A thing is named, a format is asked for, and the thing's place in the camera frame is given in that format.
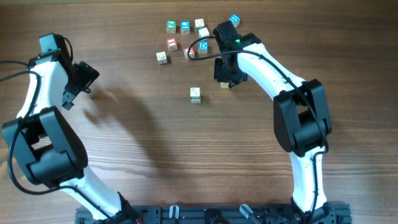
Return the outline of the yellow sided picture block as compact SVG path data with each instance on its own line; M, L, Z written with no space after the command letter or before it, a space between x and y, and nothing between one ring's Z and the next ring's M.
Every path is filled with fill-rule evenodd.
M221 83L220 83L220 87L221 87L221 88L229 88L229 83L221 82Z

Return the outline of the white block teal side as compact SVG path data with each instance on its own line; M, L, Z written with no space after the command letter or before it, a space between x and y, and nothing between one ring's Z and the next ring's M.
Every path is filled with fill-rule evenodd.
M190 98L191 100L199 100L200 99L200 88L199 87L191 87L190 88Z

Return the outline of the wooden W block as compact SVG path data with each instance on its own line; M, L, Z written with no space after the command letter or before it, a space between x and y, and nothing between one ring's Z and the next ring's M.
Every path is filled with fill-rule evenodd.
M191 103L192 104L201 103L201 98L192 98Z

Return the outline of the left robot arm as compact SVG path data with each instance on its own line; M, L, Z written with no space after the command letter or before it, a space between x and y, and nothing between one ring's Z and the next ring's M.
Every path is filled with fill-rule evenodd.
M140 223L141 216L88 166L86 149L63 117L99 73L85 62L73 63L70 41L60 34L39 38L41 54L25 63L29 89L16 119L3 124L9 147L7 169L25 194L62 191L84 206L92 223Z

